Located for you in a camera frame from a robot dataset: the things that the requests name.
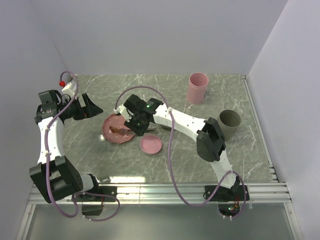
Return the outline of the metal tongs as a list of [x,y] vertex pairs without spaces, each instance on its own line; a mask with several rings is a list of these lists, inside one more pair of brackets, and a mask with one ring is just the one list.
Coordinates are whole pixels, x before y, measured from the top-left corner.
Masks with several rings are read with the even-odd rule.
[[134,132],[134,131],[131,130],[131,129],[126,129],[126,128],[117,128],[117,129],[119,129],[120,132],[119,132],[119,133],[113,133],[113,132],[111,132],[110,127],[109,127],[107,133],[109,133],[109,134],[121,135],[121,136],[126,136],[126,135],[143,136],[143,135],[144,135],[144,133],[136,133],[136,132]]

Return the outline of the brown fried meat piece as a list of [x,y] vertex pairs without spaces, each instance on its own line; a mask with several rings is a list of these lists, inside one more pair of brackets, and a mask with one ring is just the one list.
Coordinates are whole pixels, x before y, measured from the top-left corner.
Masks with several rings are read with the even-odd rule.
[[116,127],[110,126],[109,129],[111,130],[112,133],[119,133],[120,130]]

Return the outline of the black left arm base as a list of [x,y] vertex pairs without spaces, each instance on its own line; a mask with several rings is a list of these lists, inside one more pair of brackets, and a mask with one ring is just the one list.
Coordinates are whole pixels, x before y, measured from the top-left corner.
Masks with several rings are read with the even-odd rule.
[[118,188],[100,186],[97,192],[77,193],[75,199],[81,203],[81,213],[86,217],[100,216],[106,203],[116,203]]

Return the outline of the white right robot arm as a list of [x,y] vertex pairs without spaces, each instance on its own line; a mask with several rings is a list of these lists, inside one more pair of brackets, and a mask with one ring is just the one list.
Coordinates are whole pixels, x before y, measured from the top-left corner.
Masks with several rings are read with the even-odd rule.
[[185,134],[196,142],[197,155],[210,163],[217,179],[222,181],[220,193],[226,200],[238,195],[239,177],[232,172],[226,152],[224,134],[216,119],[197,118],[167,106],[162,101],[149,101],[132,94],[124,104],[116,107],[114,113],[121,115],[124,125],[136,135],[143,136],[150,123],[158,124]]

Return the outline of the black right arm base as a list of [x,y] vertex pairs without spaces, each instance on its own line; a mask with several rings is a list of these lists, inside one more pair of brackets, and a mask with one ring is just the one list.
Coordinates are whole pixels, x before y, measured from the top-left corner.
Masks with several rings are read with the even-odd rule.
[[241,211],[240,202],[250,200],[248,187],[236,186],[231,189],[220,186],[211,198],[211,202],[218,202],[219,213],[223,217],[234,218]]

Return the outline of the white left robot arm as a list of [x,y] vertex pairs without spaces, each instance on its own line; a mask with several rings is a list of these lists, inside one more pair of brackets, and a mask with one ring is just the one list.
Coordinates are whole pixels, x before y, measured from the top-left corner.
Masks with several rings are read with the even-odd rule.
[[62,101],[57,90],[39,93],[41,104],[34,118],[40,130],[41,147],[37,165],[29,169],[33,183],[47,203],[51,203],[47,187],[55,201],[76,193],[83,192],[89,201],[96,201],[101,196],[101,188],[92,174],[81,175],[65,156],[63,148],[64,122],[92,118],[103,110],[96,106],[86,93],[82,94],[85,105],[78,99],[72,103]]

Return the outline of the pink polka dot plate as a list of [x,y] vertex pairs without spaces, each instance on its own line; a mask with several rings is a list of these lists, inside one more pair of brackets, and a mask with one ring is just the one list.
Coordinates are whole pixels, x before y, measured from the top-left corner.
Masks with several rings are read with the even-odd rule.
[[111,114],[102,124],[102,135],[110,143],[123,144],[130,141],[136,134],[124,125],[121,115]]

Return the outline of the grey round lid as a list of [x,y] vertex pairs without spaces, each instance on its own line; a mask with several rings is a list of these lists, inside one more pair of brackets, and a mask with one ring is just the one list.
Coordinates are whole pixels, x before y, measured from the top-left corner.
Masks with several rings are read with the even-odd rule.
[[161,125],[161,127],[162,127],[163,129],[165,129],[165,130],[171,130],[171,129],[172,129],[172,127],[166,126],[166,125]]

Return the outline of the pink round lid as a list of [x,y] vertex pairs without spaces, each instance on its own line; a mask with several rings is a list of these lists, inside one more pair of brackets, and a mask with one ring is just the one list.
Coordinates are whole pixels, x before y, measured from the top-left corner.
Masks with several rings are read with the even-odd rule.
[[147,155],[155,155],[162,149],[161,139],[153,134],[143,136],[140,140],[140,148]]

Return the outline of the pink cylindrical container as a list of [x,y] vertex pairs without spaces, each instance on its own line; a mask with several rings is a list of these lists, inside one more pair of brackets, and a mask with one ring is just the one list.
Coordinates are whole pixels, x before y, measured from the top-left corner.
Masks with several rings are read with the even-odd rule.
[[195,72],[190,75],[186,100],[190,104],[199,105],[203,102],[207,91],[209,78],[206,74]]

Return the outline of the grey cylindrical container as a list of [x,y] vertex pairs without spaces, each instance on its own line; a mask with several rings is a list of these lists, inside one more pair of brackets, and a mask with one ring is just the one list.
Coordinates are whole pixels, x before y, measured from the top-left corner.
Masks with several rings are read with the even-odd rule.
[[236,111],[226,109],[218,115],[217,121],[227,142],[239,128],[241,117]]

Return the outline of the aluminium front rail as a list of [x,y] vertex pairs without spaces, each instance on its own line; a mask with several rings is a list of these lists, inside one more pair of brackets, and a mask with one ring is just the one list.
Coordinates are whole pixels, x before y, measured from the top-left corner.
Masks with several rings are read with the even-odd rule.
[[285,183],[250,183],[249,201],[234,219],[219,214],[218,204],[184,204],[171,184],[120,183],[118,202],[105,204],[110,220],[66,218],[33,187],[19,240],[301,240]]

